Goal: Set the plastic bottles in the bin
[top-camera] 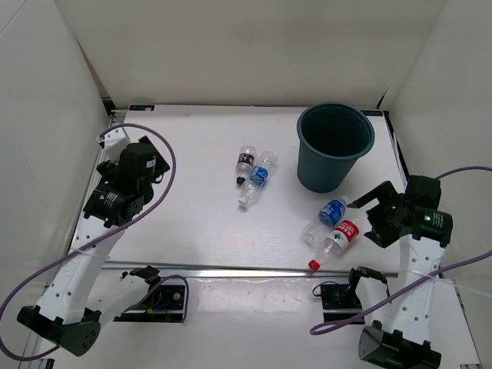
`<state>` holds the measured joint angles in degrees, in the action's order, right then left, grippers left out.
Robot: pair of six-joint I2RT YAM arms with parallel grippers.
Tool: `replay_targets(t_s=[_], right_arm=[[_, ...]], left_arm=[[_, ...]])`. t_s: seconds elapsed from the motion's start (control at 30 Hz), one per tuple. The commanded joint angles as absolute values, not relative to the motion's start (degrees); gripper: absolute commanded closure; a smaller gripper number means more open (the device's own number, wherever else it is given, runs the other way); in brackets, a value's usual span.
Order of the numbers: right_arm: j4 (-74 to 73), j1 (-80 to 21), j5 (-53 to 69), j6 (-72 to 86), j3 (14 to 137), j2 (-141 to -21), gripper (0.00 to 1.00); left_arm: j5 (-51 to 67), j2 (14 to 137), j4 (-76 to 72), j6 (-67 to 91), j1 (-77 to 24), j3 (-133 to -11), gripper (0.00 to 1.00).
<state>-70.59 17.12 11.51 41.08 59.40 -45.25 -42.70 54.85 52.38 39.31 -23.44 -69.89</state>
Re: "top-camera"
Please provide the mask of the red label red cap bottle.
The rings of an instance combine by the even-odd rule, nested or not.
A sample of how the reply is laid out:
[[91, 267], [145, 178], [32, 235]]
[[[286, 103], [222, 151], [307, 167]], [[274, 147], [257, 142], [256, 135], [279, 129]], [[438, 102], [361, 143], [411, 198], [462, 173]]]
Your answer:
[[312, 271], [339, 258], [360, 233], [359, 219], [351, 217], [343, 220], [335, 229], [324, 235], [315, 244], [315, 254], [307, 263]]

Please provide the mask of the black label plastic bottle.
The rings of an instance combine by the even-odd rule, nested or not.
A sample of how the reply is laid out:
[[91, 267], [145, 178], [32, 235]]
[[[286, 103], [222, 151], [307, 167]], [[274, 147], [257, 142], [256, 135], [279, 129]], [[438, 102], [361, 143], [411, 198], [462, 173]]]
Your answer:
[[252, 145], [244, 145], [240, 148], [238, 161], [235, 166], [236, 185], [241, 187], [254, 168], [255, 159], [257, 157], [257, 149]]

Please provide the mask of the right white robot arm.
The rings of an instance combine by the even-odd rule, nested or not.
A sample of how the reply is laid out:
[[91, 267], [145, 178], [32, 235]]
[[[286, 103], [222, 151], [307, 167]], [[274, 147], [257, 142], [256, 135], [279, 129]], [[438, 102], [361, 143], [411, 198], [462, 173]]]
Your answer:
[[390, 181], [350, 203], [367, 210], [371, 230], [365, 237], [380, 248], [397, 243], [400, 266], [395, 291], [383, 286], [382, 274], [367, 267], [352, 271], [354, 283], [345, 288], [349, 304], [369, 313], [358, 344], [361, 360], [382, 368], [437, 368], [441, 354], [431, 347], [430, 319], [436, 271], [450, 243], [453, 218], [439, 211], [440, 181], [425, 176], [409, 177], [403, 193]]

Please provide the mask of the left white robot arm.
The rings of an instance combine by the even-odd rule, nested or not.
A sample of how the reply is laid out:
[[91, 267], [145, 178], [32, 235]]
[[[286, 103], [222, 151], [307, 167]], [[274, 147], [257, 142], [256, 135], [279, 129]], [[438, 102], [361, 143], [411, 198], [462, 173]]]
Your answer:
[[161, 299], [160, 287], [152, 283], [157, 275], [138, 272], [118, 279], [107, 296], [90, 295], [124, 231], [161, 203], [154, 185], [166, 171], [175, 171], [146, 136], [131, 142], [118, 129], [101, 144], [108, 159], [98, 165], [100, 181], [82, 209], [82, 238], [54, 263], [58, 273], [48, 290], [17, 315], [18, 323], [77, 357], [91, 349], [111, 319], [135, 305], [152, 308]]

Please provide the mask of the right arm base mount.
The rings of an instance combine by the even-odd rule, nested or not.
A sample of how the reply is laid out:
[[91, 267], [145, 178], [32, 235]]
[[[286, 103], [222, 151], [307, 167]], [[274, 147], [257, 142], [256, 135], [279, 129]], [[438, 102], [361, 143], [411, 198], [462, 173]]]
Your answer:
[[324, 323], [348, 319], [362, 312], [361, 303], [348, 284], [324, 281], [314, 286], [312, 295], [321, 299]]

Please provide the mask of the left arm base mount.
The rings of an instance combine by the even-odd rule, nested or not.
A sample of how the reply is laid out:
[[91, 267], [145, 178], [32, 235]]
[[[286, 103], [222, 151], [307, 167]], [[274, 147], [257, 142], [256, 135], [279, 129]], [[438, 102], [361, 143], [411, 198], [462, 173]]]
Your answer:
[[155, 276], [147, 281], [149, 295], [113, 319], [128, 323], [184, 323], [188, 314], [190, 288], [179, 275]]

